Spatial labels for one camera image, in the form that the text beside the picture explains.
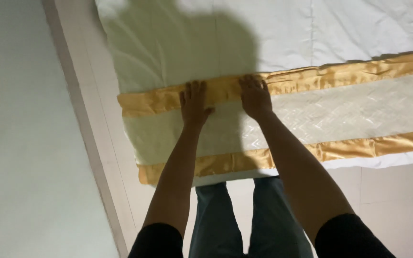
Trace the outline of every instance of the leg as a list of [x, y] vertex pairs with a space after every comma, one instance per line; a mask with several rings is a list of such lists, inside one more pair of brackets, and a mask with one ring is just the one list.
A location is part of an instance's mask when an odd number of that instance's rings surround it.
[[189, 258], [241, 257], [243, 242], [226, 183], [196, 187], [197, 216]]
[[313, 257], [284, 196], [280, 177], [254, 179], [254, 184], [249, 257]]

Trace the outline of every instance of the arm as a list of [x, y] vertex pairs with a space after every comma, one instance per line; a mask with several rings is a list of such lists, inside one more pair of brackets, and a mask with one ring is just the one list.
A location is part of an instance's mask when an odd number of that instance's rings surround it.
[[175, 227], [184, 237], [190, 207], [190, 189], [194, 178], [197, 143], [200, 131], [214, 111], [205, 109], [205, 82], [186, 84], [180, 92], [184, 127], [181, 136], [162, 171], [156, 192], [152, 197], [143, 227], [166, 223]]
[[266, 83], [252, 76], [245, 76], [239, 83], [243, 109], [261, 127], [291, 208], [314, 244], [319, 229], [328, 220], [355, 213], [321, 163], [273, 113]]

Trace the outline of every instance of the white wall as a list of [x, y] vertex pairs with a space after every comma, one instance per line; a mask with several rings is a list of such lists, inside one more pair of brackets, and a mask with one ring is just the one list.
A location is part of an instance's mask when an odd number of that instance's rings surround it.
[[39, 0], [0, 0], [0, 257], [117, 257]]

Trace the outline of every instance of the floor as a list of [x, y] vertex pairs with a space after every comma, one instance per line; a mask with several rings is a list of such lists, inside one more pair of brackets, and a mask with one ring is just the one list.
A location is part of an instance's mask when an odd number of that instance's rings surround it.
[[[55, 0], [55, 3], [123, 237], [130, 249], [141, 229], [154, 188], [138, 181], [133, 149], [123, 132], [121, 108], [116, 99], [116, 74], [92, 1]], [[413, 257], [413, 165], [385, 169], [340, 168], [329, 173], [353, 209], [391, 252], [398, 257]], [[228, 182], [245, 252], [249, 246], [253, 188], [251, 179]], [[192, 191], [185, 255], [195, 209], [196, 196]]]

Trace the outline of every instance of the bed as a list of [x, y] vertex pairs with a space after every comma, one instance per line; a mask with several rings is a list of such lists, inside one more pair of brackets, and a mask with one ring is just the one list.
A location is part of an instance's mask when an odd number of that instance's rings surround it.
[[178, 92], [216, 113], [194, 185], [277, 175], [237, 78], [267, 81], [278, 117], [326, 168], [413, 163], [413, 1], [96, 0], [139, 179], [157, 184], [182, 129]]

